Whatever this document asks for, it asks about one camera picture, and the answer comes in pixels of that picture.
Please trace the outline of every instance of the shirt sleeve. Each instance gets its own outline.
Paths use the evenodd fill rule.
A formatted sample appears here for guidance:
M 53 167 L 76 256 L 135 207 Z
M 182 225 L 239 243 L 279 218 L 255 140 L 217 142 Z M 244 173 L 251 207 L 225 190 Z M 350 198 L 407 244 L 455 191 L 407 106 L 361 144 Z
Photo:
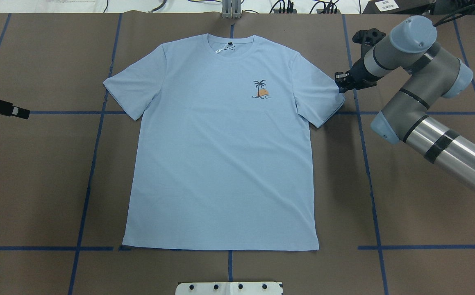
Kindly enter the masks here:
M 137 120 L 161 91 L 165 74 L 166 56 L 160 45 L 103 84 L 126 114 Z
M 292 64 L 292 87 L 297 113 L 318 128 L 345 102 L 334 80 L 299 53 Z

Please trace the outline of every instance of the shirt logo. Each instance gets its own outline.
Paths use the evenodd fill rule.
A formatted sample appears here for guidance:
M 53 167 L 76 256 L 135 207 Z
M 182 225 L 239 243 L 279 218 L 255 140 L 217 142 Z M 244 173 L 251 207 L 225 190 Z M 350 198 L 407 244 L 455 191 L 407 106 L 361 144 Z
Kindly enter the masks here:
M 260 98 L 260 99 L 265 99 L 265 98 L 271 98 L 268 96 L 268 90 L 265 89 L 266 84 L 264 83 L 266 80 L 261 80 L 261 81 L 254 81 L 254 85 L 257 88 L 257 96 L 252 96 L 253 98 Z

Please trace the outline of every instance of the black band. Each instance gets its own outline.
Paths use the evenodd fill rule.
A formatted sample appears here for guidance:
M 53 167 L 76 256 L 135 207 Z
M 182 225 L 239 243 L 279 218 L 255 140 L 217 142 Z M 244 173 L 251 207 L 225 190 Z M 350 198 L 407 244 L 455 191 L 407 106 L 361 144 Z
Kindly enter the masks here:
M 405 71 L 412 75 L 413 73 L 423 69 L 435 58 L 440 49 L 441 45 L 439 45 L 438 42 L 434 42 L 434 44 L 418 60 L 416 60 L 416 62 L 406 68 Z
M 436 158 L 441 154 L 441 152 L 445 149 L 447 149 L 447 146 L 453 140 L 456 139 L 456 137 L 460 136 L 458 132 L 455 132 L 452 129 L 449 129 L 445 134 L 443 134 L 434 144 L 430 147 L 430 149 L 425 153 L 423 157 L 427 159 L 430 163 L 434 164 L 434 161 Z
M 403 92 L 404 94 L 406 94 L 406 95 L 412 97 L 413 99 L 417 100 L 417 101 L 418 101 L 419 103 L 421 103 L 425 108 L 427 108 L 427 110 L 430 109 L 429 104 L 428 104 L 426 101 L 424 101 L 423 99 L 421 99 L 421 97 L 419 97 L 419 96 L 415 95 L 414 93 L 412 93 L 412 92 L 410 92 L 410 91 L 408 91 L 408 90 L 406 90 L 406 89 L 403 89 L 403 88 L 400 88 L 400 91 Z
M 419 118 L 418 121 L 416 121 L 416 123 L 414 123 L 414 125 L 412 125 L 412 127 L 410 127 L 410 129 L 407 131 L 407 133 L 405 134 L 405 136 L 403 136 L 403 142 L 407 142 L 407 138 L 410 136 L 410 133 L 412 133 L 414 131 L 414 129 L 420 124 L 423 122 L 424 119 L 427 119 L 429 116 L 428 115 L 425 115 L 425 116 L 422 116 L 421 118 Z
M 376 62 L 376 64 L 377 64 L 378 66 L 380 66 L 381 69 L 385 69 L 385 70 L 387 70 L 387 71 L 392 71 L 392 70 L 393 70 L 393 69 L 389 69 L 389 68 L 387 68 L 387 67 L 384 67 L 382 64 L 380 64 L 379 61 L 377 61 L 377 58 L 376 58 L 376 51 L 375 51 L 374 49 L 372 49 L 372 58 L 374 58 L 374 61 Z

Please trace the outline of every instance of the crew neckline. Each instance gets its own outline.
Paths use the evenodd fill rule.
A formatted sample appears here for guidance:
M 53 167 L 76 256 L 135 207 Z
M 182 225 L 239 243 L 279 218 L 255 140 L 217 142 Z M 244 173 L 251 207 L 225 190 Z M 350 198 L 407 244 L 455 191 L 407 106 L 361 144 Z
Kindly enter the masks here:
M 250 46 L 250 48 L 248 48 L 246 52 L 243 52 L 242 54 L 238 56 L 222 56 L 220 54 L 215 53 L 213 48 L 211 48 L 210 46 L 210 41 L 215 41 L 217 43 L 228 43 L 228 42 L 241 43 L 241 44 L 252 43 L 252 46 Z M 247 57 L 252 52 L 254 52 L 254 50 L 256 49 L 257 42 L 258 42 L 258 38 L 256 35 L 252 35 L 246 38 L 223 38 L 223 37 L 217 37 L 211 34 L 205 34 L 203 36 L 203 43 L 205 43 L 205 47 L 209 51 L 211 56 L 214 56 L 215 58 L 219 60 L 226 60 L 226 61 L 240 60 Z

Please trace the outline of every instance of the white bracket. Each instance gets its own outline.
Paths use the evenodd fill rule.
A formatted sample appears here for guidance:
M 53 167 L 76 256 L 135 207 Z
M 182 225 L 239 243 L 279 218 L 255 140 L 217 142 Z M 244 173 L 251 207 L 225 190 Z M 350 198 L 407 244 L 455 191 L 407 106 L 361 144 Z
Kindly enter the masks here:
M 241 0 L 223 0 L 223 18 L 241 18 Z
M 181 283 L 175 295 L 283 295 L 281 282 Z

